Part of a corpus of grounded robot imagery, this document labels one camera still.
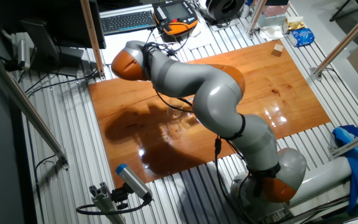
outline aluminum profile table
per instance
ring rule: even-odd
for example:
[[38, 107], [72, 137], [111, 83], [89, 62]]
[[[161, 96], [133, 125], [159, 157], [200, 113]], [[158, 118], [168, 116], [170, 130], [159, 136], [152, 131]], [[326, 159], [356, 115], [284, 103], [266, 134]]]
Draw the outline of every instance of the aluminum profile table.
[[[291, 6], [287, 15], [298, 14]], [[210, 32], [210, 44], [194, 50], [184, 47], [178, 53], [178, 58], [182, 62], [187, 62], [264, 43], [265, 40], [259, 35], [255, 35], [252, 40], [247, 37], [246, 27], [249, 22], [250, 17], [240, 19], [236, 26]], [[307, 170], [312, 170], [333, 159], [328, 148], [334, 146], [331, 131], [335, 127], [345, 124], [358, 126], [358, 100], [351, 91], [348, 91], [350, 89], [340, 75], [327, 71], [321, 82], [316, 82], [314, 76], [310, 75], [309, 68], [317, 67], [326, 56], [317, 42], [300, 48], [292, 47], [287, 38], [282, 42], [332, 121], [277, 140], [279, 149], [294, 147], [300, 150], [306, 157]], [[105, 54], [102, 51], [102, 59], [106, 57]], [[95, 61], [91, 49], [87, 50], [84, 59]], [[107, 80], [116, 78], [109, 68], [109, 63], [111, 62], [104, 62]], [[83, 77], [91, 69], [84, 66], [84, 69], [78, 72], [78, 76]], [[39, 78], [38, 74], [26, 76], [21, 83], [22, 88], [26, 90]], [[71, 79], [73, 78], [49, 75], [42, 85]], [[89, 82], [102, 81], [96, 78]], [[86, 216], [75, 212], [77, 206], [91, 203], [91, 195], [88, 191], [90, 185], [98, 185], [105, 181], [110, 189], [114, 188], [87, 84], [71, 82], [53, 86], [37, 92], [31, 96], [30, 101], [70, 158], [68, 170], [56, 170], [55, 158], [51, 159], [51, 162], [42, 164], [38, 169], [45, 222], [109, 223], [106, 217]], [[26, 120], [24, 120], [24, 128], [29, 157], [30, 138], [35, 162], [53, 155], [32, 126], [27, 130]], [[236, 155], [231, 155], [219, 160], [219, 169], [228, 185], [234, 176], [244, 172], [246, 167]], [[34, 173], [32, 169], [30, 172], [34, 187]], [[242, 223], [224, 203], [212, 162], [150, 182], [147, 186], [153, 192], [154, 202], [142, 210], [123, 215], [127, 223]], [[37, 218], [39, 223], [42, 223], [35, 192], [34, 195]], [[128, 199], [130, 207], [136, 207], [140, 203], [135, 195], [131, 195]]]

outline wooden tabletop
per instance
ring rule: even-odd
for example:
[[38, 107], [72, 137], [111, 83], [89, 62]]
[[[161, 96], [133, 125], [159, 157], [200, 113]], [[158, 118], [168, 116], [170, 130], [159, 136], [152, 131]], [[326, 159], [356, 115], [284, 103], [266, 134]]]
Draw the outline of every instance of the wooden tabletop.
[[[288, 52], [272, 55], [275, 44], [282, 45], [275, 40], [189, 63], [239, 69], [246, 92], [238, 112], [261, 116], [277, 139], [330, 122]], [[150, 82], [113, 79], [92, 84], [89, 91], [116, 187], [123, 183], [115, 172], [122, 163], [150, 182], [214, 159], [216, 135], [188, 113], [173, 119], [173, 111], [157, 97]], [[232, 153], [224, 142], [220, 157]]]

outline snack package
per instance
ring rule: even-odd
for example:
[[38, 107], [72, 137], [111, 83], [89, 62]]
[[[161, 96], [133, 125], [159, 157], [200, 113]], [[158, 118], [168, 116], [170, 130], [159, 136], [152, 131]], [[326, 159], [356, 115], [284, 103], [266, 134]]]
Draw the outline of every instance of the snack package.
[[305, 46], [314, 41], [314, 34], [309, 28], [293, 30], [288, 37], [295, 47]]
[[303, 22], [303, 16], [291, 16], [287, 17], [283, 23], [283, 31], [285, 34], [289, 33], [292, 30], [305, 28], [305, 23]]

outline white paper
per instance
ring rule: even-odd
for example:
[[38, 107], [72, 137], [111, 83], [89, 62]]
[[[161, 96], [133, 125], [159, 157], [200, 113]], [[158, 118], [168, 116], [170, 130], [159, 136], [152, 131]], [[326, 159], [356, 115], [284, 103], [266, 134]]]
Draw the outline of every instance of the white paper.
[[113, 35], [104, 36], [104, 39], [106, 41], [106, 49], [101, 50], [104, 58], [104, 62], [106, 64], [110, 64], [117, 56], [117, 54], [125, 47], [127, 42], [130, 40], [139, 40], [139, 41], [146, 42], [149, 34], [150, 34], [149, 30], [139, 30], [139, 31], [132, 31], [123, 34], [113, 34]]
[[260, 28], [259, 35], [266, 41], [284, 38], [281, 26], [268, 26]]
[[191, 33], [191, 37], [187, 40], [185, 47], [189, 50], [204, 47], [211, 44], [212, 38], [211, 31], [209, 31], [204, 22], [198, 21], [198, 24]]

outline white cylinder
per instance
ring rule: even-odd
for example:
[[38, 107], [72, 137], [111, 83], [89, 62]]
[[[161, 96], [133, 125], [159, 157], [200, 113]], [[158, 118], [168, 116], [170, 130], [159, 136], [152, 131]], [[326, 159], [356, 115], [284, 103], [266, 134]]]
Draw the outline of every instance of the white cylinder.
[[293, 205], [310, 195], [324, 190], [352, 174], [351, 166], [346, 157], [339, 157], [323, 166], [306, 173], [305, 178], [295, 196], [290, 200]]

